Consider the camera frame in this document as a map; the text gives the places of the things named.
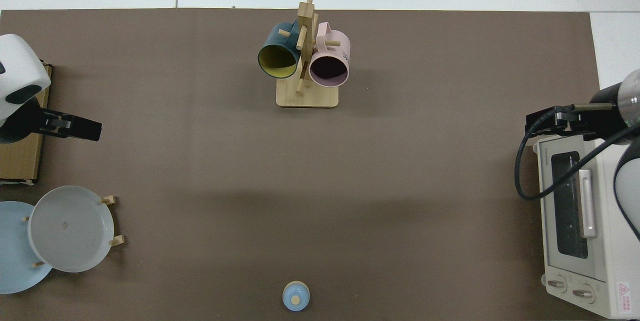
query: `dark green mug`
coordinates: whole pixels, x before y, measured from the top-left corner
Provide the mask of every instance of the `dark green mug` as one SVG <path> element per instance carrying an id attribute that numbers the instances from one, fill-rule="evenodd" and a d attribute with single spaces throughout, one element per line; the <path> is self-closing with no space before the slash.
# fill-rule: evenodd
<path id="1" fill-rule="evenodd" d="M 288 78 L 296 72 L 300 59 L 300 50 L 296 48 L 299 35 L 297 20 L 293 23 L 280 22 L 271 29 L 258 52 L 258 65 L 267 75 Z"/>

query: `pink mug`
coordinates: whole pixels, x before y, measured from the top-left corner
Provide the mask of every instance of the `pink mug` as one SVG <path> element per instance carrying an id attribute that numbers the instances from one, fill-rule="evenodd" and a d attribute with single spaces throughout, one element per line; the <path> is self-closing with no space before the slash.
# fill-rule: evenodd
<path id="1" fill-rule="evenodd" d="M 349 78 L 352 45 L 346 34 L 332 30 L 329 22 L 318 25 L 315 49 L 309 63 L 309 75 L 316 84 L 338 87 Z"/>

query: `wooden base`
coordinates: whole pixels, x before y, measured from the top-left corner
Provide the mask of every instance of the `wooden base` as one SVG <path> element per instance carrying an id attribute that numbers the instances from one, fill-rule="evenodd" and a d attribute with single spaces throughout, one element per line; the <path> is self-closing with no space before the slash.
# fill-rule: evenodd
<path id="1" fill-rule="evenodd" d="M 310 79 L 302 81 L 298 92 L 302 65 L 288 78 L 276 79 L 276 104 L 279 107 L 313 107 L 330 109 L 338 106 L 338 87 L 324 87 Z"/>

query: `oven window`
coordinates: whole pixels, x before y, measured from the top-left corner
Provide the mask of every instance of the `oven window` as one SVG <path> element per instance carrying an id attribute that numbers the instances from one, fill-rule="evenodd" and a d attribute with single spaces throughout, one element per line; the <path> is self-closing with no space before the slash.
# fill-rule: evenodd
<path id="1" fill-rule="evenodd" d="M 571 166 L 580 160 L 576 151 L 551 156 L 553 180 L 564 175 Z M 555 233 L 558 251 L 565 255 L 587 258 L 587 239 L 580 235 L 580 216 L 578 214 L 579 194 L 576 179 L 570 177 L 553 191 L 555 206 Z"/>

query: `oven door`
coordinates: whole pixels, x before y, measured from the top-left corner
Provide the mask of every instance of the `oven door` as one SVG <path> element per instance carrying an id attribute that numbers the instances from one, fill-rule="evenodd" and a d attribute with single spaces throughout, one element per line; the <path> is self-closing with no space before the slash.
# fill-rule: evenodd
<path id="1" fill-rule="evenodd" d="M 595 147 L 582 136 L 540 141 L 542 189 L 553 184 Z M 549 266 L 606 282 L 603 264 L 602 220 L 597 212 L 600 191 L 596 159 L 542 200 L 546 255 Z"/>

